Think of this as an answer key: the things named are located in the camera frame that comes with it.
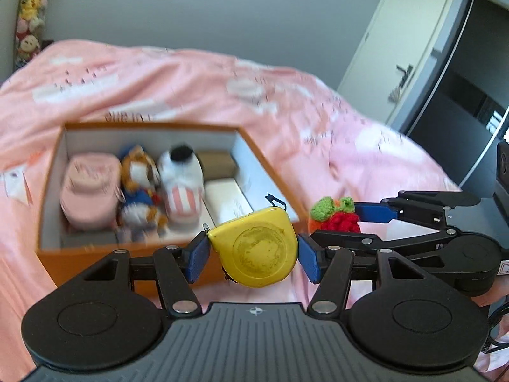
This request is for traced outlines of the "operator's hand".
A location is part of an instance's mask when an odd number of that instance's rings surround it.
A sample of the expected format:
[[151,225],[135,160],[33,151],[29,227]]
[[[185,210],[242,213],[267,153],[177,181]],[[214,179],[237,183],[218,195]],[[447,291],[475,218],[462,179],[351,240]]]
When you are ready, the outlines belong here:
[[481,296],[472,298],[479,306],[494,304],[500,299],[509,295],[509,276],[497,276],[491,288]]

